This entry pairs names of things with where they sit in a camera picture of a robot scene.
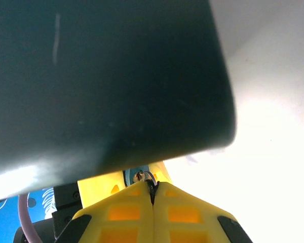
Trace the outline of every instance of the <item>yellow plastic part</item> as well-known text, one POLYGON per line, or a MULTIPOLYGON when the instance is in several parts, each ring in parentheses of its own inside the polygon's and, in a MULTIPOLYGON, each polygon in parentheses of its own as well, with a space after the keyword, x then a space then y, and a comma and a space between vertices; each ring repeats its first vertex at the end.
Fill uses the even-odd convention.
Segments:
POLYGON ((78 211, 91 220, 79 243, 153 243, 153 208, 146 182, 78 211))
MULTIPOLYGON (((148 165, 149 170, 157 181, 171 183, 170 176, 164 163, 157 162, 148 165)), ((93 205, 110 195, 125 189, 123 172, 115 172, 78 181, 82 207, 93 205)))
POLYGON ((159 185, 153 214, 154 243, 230 243, 217 217, 236 220, 167 182, 159 185))

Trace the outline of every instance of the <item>scratch mark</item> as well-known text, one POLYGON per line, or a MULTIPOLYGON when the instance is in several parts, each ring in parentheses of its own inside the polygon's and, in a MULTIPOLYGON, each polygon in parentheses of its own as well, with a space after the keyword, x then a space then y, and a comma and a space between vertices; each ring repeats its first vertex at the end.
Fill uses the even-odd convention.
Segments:
POLYGON ((57 50, 59 48, 59 41, 60 41, 60 19, 61 15, 55 15, 55 37, 54 37, 54 45, 53 45, 53 64, 57 65, 57 50))

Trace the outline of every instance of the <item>white wall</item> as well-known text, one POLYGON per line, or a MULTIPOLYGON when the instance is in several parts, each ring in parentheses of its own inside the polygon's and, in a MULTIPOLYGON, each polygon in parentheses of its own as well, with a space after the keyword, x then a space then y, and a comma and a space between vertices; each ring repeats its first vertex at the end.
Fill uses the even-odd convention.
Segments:
POLYGON ((304 242, 304 0, 212 0, 237 106, 224 152, 167 161, 178 187, 234 214, 254 243, 304 242))

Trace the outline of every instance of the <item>screw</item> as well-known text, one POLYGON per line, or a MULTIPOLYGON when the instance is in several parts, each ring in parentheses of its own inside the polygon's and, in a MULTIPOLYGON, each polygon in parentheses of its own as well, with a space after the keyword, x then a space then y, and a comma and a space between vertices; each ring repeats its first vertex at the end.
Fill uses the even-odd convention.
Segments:
POLYGON ((80 193, 78 191, 76 191, 75 193, 73 193, 73 198, 74 199, 79 199, 80 198, 80 193))
POLYGON ((71 219, 72 219, 72 217, 67 216, 67 217, 64 219, 64 222, 65 222, 65 223, 68 223, 68 222, 70 222, 70 221, 71 221, 71 219))

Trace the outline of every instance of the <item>blue printed surface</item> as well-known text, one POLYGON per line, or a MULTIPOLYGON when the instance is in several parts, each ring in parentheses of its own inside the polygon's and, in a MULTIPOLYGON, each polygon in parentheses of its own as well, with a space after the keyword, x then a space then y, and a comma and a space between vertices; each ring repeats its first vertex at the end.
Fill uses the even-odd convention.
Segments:
MULTIPOLYGON (((28 210, 32 222, 52 217, 56 211, 52 188, 29 194, 28 210)), ((0 243, 12 243, 16 230, 20 227, 18 218, 18 197, 0 203, 0 243)))

